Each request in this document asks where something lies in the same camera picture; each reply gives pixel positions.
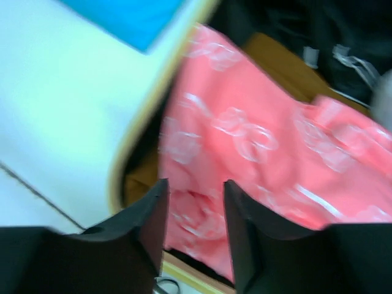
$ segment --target blue cloth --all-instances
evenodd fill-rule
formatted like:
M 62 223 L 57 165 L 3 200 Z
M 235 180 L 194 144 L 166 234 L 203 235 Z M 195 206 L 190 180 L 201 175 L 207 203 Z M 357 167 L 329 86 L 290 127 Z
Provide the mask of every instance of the blue cloth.
M 60 0 L 89 21 L 145 52 L 184 0 Z

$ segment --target black line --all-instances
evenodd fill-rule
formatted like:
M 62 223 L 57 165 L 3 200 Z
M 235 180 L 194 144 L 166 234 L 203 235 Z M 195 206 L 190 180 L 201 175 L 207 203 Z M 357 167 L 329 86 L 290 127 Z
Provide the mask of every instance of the black line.
M 78 228 L 82 229 L 83 231 L 86 230 L 83 228 L 80 224 L 75 222 L 68 214 L 66 214 L 64 211 L 59 209 L 56 205 L 54 205 L 49 199 L 47 199 L 45 196 L 43 196 L 40 192 L 35 190 L 33 187 L 31 187 L 28 183 L 23 181 L 21 178 L 19 178 L 14 172 L 12 172 L 9 168 L 7 168 L 4 164 L 0 162 L 0 168 L 3 169 L 10 177 L 14 178 L 17 180 L 19 183 L 24 185 L 25 188 L 29 189 L 35 196 L 41 198 L 43 201 L 45 201 L 50 207 L 54 208 L 55 210 L 58 211 L 59 214 L 64 216 L 68 221 L 76 225 Z

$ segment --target wooden edge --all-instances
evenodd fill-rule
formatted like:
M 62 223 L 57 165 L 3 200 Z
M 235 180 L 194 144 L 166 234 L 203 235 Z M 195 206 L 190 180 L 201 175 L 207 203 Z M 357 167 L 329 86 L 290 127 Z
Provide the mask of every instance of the wooden edge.
M 118 152 L 110 167 L 111 172 L 108 178 L 108 206 L 112 214 L 116 214 L 123 209 L 123 200 L 120 199 L 122 173 L 124 171 L 125 161 L 128 155 L 133 151 L 137 143 L 138 137 L 142 134 L 151 119 L 154 111 L 162 101 L 161 97 L 172 80 L 175 69 L 180 64 L 183 54 L 188 46 L 188 40 L 194 33 L 197 23 L 204 23 L 215 11 L 221 0 L 204 0 L 199 11 L 195 13 L 192 21 L 189 22 L 187 33 L 176 47 L 176 53 L 170 58 L 168 65 L 165 67 L 162 75 L 157 80 L 157 85 L 147 95 L 147 99 L 143 109 L 136 115 L 128 125 L 125 136 L 122 138 Z
M 162 270 L 203 294 L 235 294 L 235 290 L 214 280 L 171 254 L 164 252 Z

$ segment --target pink fabric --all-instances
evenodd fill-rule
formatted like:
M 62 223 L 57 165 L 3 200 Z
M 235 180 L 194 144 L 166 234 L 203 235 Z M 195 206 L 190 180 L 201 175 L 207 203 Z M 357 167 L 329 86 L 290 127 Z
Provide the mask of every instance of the pink fabric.
M 218 33 L 199 27 L 160 138 L 170 183 L 166 247 L 233 279 L 223 182 L 311 229 L 392 221 L 392 136 L 319 97 L 292 99 Z

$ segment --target black bag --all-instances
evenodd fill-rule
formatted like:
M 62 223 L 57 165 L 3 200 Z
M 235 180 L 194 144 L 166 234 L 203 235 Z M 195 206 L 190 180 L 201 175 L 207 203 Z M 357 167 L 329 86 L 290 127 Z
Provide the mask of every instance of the black bag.
M 379 76 L 392 69 L 392 1 L 225 2 L 226 26 L 217 28 L 234 43 L 263 32 L 304 58 L 333 90 L 360 104 L 369 105 Z

